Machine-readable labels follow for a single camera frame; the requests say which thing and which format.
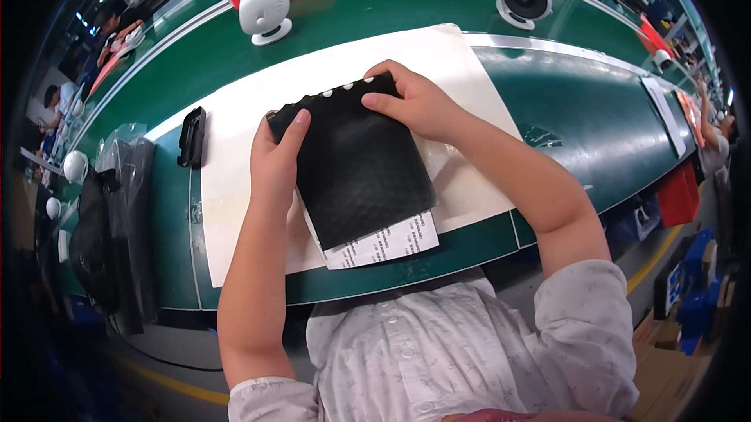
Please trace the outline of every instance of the green workbench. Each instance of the green workbench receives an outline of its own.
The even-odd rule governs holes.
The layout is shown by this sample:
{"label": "green workbench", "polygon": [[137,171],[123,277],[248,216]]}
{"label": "green workbench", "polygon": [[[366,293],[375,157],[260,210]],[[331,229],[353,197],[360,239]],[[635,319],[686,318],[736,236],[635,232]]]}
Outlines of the green workbench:
{"label": "green workbench", "polygon": [[[219,3],[207,0],[203,5]],[[199,13],[187,8],[181,13]],[[553,10],[528,33],[501,20],[495,0],[292,0],[292,32],[274,45],[255,47],[240,31],[237,12],[228,9],[198,23],[155,56],[139,47],[148,61],[142,61],[142,68],[110,96],[77,148],[93,156],[99,139],[119,125],[139,122],[153,128],[216,89],[280,61],[338,43],[438,23],[456,23],[465,32],[567,43],[604,52],[634,67],[648,60],[634,29],[612,15],[582,0],[553,0]],[[474,51],[525,141],[558,160],[582,185],[591,186],[587,193],[597,211],[641,191],[680,161],[637,72],[546,50],[474,47]],[[123,63],[122,71],[133,65]],[[663,78],[677,84],[683,75]],[[113,88],[119,84],[117,75],[110,75],[89,98],[87,111],[106,95],[105,83]],[[667,85],[665,92],[688,147],[685,158],[695,145]],[[201,172],[177,167],[179,135],[179,128],[166,133],[155,150],[151,227],[158,238],[153,244],[157,301],[169,309],[216,309],[221,289],[211,287],[207,266]],[[71,217],[63,229],[74,224]],[[445,233],[440,236],[441,246],[416,258],[291,274],[287,302],[310,303],[404,286],[483,264],[534,242],[529,225],[514,210]],[[61,264],[57,275],[63,291],[82,292],[68,264]]]}

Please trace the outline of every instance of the black fabric sheet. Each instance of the black fabric sheet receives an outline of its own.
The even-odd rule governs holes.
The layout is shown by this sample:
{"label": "black fabric sheet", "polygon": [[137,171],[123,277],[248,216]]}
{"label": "black fabric sheet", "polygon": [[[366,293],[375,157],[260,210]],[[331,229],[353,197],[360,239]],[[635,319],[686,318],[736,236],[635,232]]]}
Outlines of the black fabric sheet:
{"label": "black fabric sheet", "polygon": [[370,92],[400,98],[390,74],[306,96],[267,116],[277,143],[300,109],[311,114],[297,188],[324,250],[408,219],[438,203],[409,129],[362,106]]}

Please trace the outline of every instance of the cable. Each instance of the cable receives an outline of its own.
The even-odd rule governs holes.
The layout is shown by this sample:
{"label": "cable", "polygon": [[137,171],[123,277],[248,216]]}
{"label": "cable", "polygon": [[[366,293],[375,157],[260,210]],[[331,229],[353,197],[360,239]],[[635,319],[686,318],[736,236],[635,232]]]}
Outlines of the cable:
{"label": "cable", "polygon": [[139,349],[138,347],[136,347],[132,343],[128,342],[126,340],[126,338],[120,333],[120,329],[117,326],[117,321],[113,322],[111,320],[111,318],[112,318],[112,315],[107,316],[107,322],[110,324],[110,326],[115,331],[115,333],[120,338],[120,340],[123,341],[123,342],[125,342],[125,344],[128,347],[130,347],[132,350],[138,352],[139,354],[143,355],[144,357],[150,358],[151,360],[156,361],[156,362],[164,363],[165,365],[178,366],[179,368],[185,368],[185,369],[188,369],[188,370],[195,370],[197,372],[223,372],[224,371],[223,368],[201,368],[199,366],[183,365],[182,363],[175,363],[175,362],[171,362],[171,361],[165,361],[165,360],[162,360],[161,358],[154,357],[151,354],[147,354],[146,352],[142,351],[141,349]]}

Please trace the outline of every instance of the plastic bag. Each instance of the plastic bag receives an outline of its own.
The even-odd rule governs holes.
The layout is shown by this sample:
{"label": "plastic bag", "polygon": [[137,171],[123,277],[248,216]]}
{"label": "plastic bag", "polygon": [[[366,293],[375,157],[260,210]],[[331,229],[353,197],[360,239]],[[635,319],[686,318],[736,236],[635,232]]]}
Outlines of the plastic bag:
{"label": "plastic bag", "polygon": [[418,152],[425,164],[425,170],[431,181],[435,181],[443,167],[448,163],[448,159],[459,153],[454,146],[426,140],[421,136],[412,134],[415,139],[415,145],[418,146]]}
{"label": "plastic bag", "polygon": [[130,300],[121,305],[118,316],[124,333],[138,333],[141,323],[153,323],[157,318],[148,219],[154,143],[144,137],[145,133],[144,124],[118,127],[100,141],[94,164],[98,173],[113,169],[119,183],[117,190],[108,193],[108,210],[113,241],[122,245],[118,251],[122,258],[120,277],[134,291],[123,295]]}

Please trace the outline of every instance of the white paper sheet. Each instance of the white paper sheet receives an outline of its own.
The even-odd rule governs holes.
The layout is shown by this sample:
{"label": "white paper sheet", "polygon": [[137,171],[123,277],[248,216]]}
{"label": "white paper sheet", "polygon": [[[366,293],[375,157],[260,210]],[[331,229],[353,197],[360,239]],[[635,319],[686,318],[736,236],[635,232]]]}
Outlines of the white paper sheet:
{"label": "white paper sheet", "polygon": [[686,152],[686,143],[683,142],[681,129],[678,128],[678,124],[675,122],[675,117],[673,117],[673,112],[670,110],[670,106],[668,106],[668,101],[665,99],[665,93],[662,92],[659,81],[655,78],[642,77],[641,82],[655,102],[662,120],[665,121],[665,126],[668,128],[668,136],[671,142],[673,142],[676,154],[680,158]]}
{"label": "white paper sheet", "polygon": [[[304,211],[304,216],[313,240],[316,244],[320,244],[307,210]],[[322,254],[326,267],[329,269],[351,269],[377,264],[384,260],[403,258],[435,248],[437,245],[438,233],[433,223],[433,216],[427,210],[373,234],[322,251]]]}
{"label": "white paper sheet", "polygon": [[[493,82],[452,24],[343,43],[239,79],[197,103],[207,111],[201,196],[214,287],[224,283],[250,198],[250,145],[261,118],[305,95],[357,81],[386,59],[423,74],[464,109],[521,140]],[[416,141],[418,147],[424,142]],[[514,208],[457,152],[451,154],[433,184],[440,202],[431,211],[438,233]],[[287,215],[286,273],[324,265],[295,199]]]}

